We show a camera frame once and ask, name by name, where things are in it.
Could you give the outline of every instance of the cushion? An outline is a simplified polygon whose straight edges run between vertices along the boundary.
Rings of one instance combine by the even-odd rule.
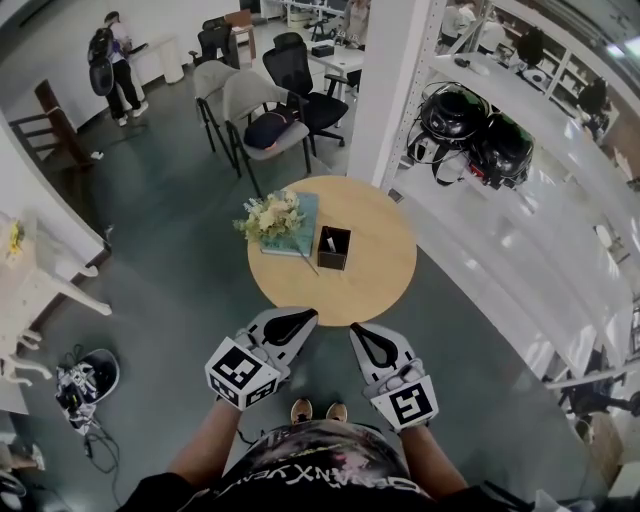
[[[349,105],[326,94],[312,92],[306,99],[309,103],[304,107],[304,120],[312,132],[336,124],[349,110]]]

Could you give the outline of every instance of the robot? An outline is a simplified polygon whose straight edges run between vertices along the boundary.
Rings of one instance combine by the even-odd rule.
[[[263,311],[211,356],[205,365],[209,387],[240,410],[255,405],[289,377],[289,365],[317,324],[314,309]],[[363,395],[396,432],[438,413],[431,378],[404,336],[380,325],[354,323],[349,337],[366,382]],[[383,360],[372,345],[384,353]]]

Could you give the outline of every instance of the navy bag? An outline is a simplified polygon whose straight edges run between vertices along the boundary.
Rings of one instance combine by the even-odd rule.
[[[265,112],[244,132],[244,143],[258,149],[271,149],[278,137],[295,122],[293,112],[282,105]]]

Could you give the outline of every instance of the white flowers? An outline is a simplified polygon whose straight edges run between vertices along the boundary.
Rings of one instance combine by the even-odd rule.
[[[235,220],[233,226],[251,241],[278,235],[290,236],[304,219],[299,212],[300,200],[290,190],[269,194],[265,201],[251,198],[243,206],[249,218],[246,221]]]

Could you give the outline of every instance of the white shelf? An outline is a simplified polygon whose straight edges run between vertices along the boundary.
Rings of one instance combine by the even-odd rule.
[[[568,67],[565,68],[565,71],[567,73],[570,73],[571,75],[573,75],[574,77],[576,77],[580,82],[582,82],[584,85],[589,85],[589,82],[587,82],[584,78],[582,78],[578,73],[576,73],[575,71],[569,69]]]
[[[596,329],[555,270],[521,230],[466,182],[435,183],[431,170],[416,165],[393,181],[393,188],[435,217],[515,304],[526,311],[575,375],[583,375]]]
[[[454,63],[457,57],[485,66],[489,75],[461,68]],[[640,205],[611,162],[577,122],[484,55],[441,55],[433,58],[431,66],[504,111],[557,158],[607,216],[632,260],[640,267]]]
[[[550,165],[559,166],[546,158],[544,150],[537,150],[529,178],[517,192],[485,187],[471,176],[466,182],[511,219],[557,270],[595,326],[610,362],[619,367],[629,350],[631,290],[592,226],[580,216],[580,206],[565,184],[556,184],[549,176],[553,172]]]
[[[529,315],[415,200],[407,197],[399,207],[413,228],[418,247],[475,303],[541,379],[555,349]]]
[[[565,91],[567,91],[569,94],[571,94],[571,96],[578,99],[578,95],[575,92],[573,92],[571,89],[569,89],[568,85],[565,85],[562,82],[558,82],[558,85],[562,87]]]

